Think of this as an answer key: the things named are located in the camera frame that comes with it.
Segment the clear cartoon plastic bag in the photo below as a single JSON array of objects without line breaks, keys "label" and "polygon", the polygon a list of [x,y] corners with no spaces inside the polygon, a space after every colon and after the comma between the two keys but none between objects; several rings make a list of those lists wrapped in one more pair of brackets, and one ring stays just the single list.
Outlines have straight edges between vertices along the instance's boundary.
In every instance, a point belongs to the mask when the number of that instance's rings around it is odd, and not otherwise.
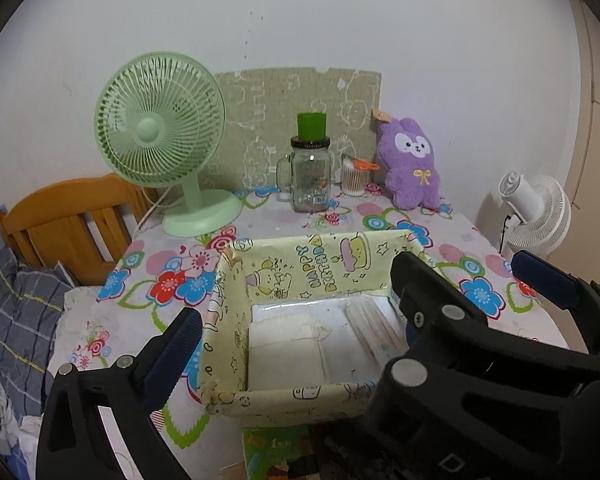
[{"label": "clear cartoon plastic bag", "polygon": [[375,300],[353,297],[343,311],[363,349],[380,368],[406,351],[404,333],[393,327]]}]

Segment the white cloth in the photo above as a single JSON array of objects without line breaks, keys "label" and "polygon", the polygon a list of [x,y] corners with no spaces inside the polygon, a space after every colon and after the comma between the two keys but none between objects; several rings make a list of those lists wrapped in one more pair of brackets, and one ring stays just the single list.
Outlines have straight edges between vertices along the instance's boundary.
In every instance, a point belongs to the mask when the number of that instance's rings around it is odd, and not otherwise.
[{"label": "white cloth", "polygon": [[327,368],[321,341],[329,334],[329,328],[307,314],[252,322],[248,333],[248,389],[324,385]]}]

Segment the beige door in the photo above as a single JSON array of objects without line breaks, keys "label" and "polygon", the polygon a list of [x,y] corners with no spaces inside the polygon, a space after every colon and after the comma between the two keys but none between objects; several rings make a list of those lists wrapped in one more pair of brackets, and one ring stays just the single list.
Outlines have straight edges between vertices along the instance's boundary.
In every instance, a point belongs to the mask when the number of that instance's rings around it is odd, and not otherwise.
[{"label": "beige door", "polygon": [[570,0],[580,48],[580,115],[566,190],[572,220],[555,261],[600,283],[600,21],[583,0]]}]

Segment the yellow cartoon fabric box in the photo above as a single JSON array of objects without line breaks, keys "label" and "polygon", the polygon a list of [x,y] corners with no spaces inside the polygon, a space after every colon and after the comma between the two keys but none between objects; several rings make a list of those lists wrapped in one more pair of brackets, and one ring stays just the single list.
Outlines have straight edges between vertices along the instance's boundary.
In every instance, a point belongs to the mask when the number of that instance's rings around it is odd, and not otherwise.
[{"label": "yellow cartoon fabric box", "polygon": [[[311,234],[227,245],[216,268],[204,323],[198,394],[206,410],[249,428],[283,427],[362,415],[382,373],[344,315],[353,297],[376,301],[396,330],[390,269],[400,252],[432,260],[408,231]],[[249,326],[307,314],[330,329],[321,341],[327,382],[284,390],[248,389]]]}]

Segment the white standing fan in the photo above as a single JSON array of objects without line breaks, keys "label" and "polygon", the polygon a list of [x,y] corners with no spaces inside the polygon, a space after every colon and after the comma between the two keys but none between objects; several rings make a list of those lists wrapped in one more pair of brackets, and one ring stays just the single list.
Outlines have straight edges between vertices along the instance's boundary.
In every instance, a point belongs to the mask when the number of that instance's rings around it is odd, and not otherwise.
[{"label": "white standing fan", "polygon": [[526,250],[546,257],[562,244],[571,224],[571,203],[555,178],[526,178],[512,170],[501,178],[498,192],[519,221],[505,230],[505,246],[513,254]]}]

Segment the grey plaid pillow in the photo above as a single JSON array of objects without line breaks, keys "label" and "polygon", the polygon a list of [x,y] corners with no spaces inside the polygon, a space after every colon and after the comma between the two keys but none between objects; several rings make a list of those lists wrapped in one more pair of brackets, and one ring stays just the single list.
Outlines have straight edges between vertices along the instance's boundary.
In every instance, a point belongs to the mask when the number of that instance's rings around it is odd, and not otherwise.
[{"label": "grey plaid pillow", "polygon": [[10,248],[1,249],[0,382],[18,415],[44,411],[47,367],[71,289],[59,270],[32,268]]}]

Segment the cotton swab jar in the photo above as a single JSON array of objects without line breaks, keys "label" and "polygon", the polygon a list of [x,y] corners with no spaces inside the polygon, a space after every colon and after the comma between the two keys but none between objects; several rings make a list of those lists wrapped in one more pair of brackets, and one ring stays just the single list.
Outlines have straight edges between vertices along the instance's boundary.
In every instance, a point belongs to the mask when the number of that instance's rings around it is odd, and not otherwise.
[{"label": "cotton swab jar", "polygon": [[347,196],[362,196],[370,183],[370,174],[379,166],[374,162],[343,155],[341,159],[341,191]]}]

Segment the purple bunny plush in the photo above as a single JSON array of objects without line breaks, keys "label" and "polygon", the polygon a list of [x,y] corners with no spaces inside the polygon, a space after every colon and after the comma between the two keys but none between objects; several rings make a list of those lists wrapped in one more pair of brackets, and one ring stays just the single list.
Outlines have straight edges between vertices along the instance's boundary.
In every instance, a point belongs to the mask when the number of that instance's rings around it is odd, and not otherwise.
[{"label": "purple bunny plush", "polygon": [[413,118],[393,118],[373,110],[377,122],[378,165],[385,168],[385,187],[394,206],[403,210],[440,206],[440,176],[434,149]]}]

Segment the green tissue pack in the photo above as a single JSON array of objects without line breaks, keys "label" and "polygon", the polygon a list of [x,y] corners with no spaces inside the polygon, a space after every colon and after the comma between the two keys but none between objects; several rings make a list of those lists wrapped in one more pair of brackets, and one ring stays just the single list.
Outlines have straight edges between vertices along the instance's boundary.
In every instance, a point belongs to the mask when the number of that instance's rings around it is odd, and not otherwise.
[{"label": "green tissue pack", "polygon": [[247,478],[291,479],[294,460],[312,454],[306,425],[242,430]]}]

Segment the floral tablecloth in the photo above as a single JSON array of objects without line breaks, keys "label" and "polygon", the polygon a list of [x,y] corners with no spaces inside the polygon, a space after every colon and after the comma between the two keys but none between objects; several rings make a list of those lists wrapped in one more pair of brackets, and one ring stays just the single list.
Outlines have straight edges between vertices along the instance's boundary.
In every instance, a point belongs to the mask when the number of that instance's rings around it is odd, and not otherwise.
[{"label": "floral tablecloth", "polygon": [[[449,204],[435,210],[396,209],[377,185],[362,196],[332,196],[319,214],[298,214],[270,190],[242,192],[242,213],[212,233],[173,237],[150,226],[132,241],[97,297],[81,304],[66,298],[50,370],[72,363],[97,370],[134,354],[163,333],[178,312],[196,309],[207,321],[223,249],[238,240],[269,240],[311,234],[408,231],[489,324],[554,346],[564,337],[535,292],[513,277],[510,265],[478,229]],[[242,457],[236,420],[209,413],[198,394],[200,344],[166,405],[151,418],[160,437],[194,479],[210,479]]]}]

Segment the glass mason jar mug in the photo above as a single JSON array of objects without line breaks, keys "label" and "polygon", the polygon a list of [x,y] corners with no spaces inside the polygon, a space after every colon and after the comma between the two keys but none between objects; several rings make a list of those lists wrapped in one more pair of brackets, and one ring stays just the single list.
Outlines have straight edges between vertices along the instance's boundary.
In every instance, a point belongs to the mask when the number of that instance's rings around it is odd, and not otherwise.
[{"label": "glass mason jar mug", "polygon": [[276,186],[280,199],[291,204],[295,212],[325,211],[330,200],[332,159],[329,138],[290,140],[291,152],[276,164]]}]

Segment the green cup on jar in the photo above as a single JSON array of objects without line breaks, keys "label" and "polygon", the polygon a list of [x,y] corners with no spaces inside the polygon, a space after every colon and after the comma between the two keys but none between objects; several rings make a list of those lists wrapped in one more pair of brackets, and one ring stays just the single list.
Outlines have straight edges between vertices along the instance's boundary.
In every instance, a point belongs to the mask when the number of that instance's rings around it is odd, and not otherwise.
[{"label": "green cup on jar", "polygon": [[326,138],[325,113],[300,113],[297,115],[298,138],[302,141],[315,142]]}]

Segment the green patterned cardboard panel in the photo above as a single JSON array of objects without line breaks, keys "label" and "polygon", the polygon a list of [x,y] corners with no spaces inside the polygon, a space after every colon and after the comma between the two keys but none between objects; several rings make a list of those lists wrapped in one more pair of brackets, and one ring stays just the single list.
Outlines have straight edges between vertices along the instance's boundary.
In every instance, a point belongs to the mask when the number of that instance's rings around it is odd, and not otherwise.
[{"label": "green patterned cardboard panel", "polygon": [[274,184],[276,164],[291,151],[300,113],[326,115],[335,182],[344,154],[375,158],[372,111],[379,107],[380,73],[279,67],[218,73],[216,80],[226,104],[226,131],[199,174],[202,188],[255,190]]}]

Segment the green desk fan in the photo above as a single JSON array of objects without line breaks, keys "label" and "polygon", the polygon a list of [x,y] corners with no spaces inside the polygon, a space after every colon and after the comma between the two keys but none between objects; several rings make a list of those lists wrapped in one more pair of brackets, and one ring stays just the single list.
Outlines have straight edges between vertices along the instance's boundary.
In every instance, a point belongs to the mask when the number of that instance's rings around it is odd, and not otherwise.
[{"label": "green desk fan", "polygon": [[194,237],[234,221],[242,202],[222,188],[203,190],[198,174],[226,130],[220,86],[181,53],[150,52],[124,64],[100,92],[95,139],[108,166],[142,188],[180,186],[183,198],[162,220],[171,236]]}]

